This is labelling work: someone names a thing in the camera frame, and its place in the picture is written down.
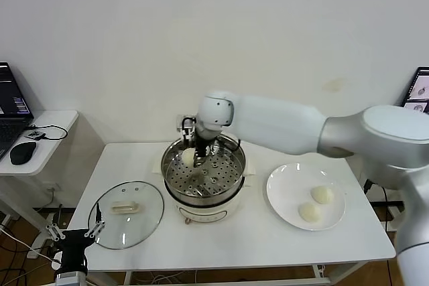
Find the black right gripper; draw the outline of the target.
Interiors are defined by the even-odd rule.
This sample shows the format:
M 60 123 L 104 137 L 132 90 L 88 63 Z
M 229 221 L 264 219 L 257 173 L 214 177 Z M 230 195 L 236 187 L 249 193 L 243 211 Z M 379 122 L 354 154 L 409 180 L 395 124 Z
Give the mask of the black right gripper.
M 218 131 L 213 131 L 206 128 L 196 128 L 195 130 L 195 152 L 194 152 L 194 167 L 200 167 L 204 163 L 205 157 L 209 158 L 212 155 L 212 147 L 210 143 L 218 136 Z

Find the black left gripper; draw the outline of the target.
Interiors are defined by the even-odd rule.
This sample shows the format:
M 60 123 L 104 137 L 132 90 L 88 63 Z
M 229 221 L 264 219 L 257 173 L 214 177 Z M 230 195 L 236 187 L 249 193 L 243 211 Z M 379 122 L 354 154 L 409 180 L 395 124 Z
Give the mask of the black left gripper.
M 57 241 L 56 247 L 62 253 L 57 271 L 88 271 L 85 249 L 91 245 L 91 238 L 96 238 L 105 227 L 99 203 L 95 205 L 95 225 L 89 229 L 63 231 L 58 226 L 61 213 L 62 204 L 46 225 L 51 239 Z

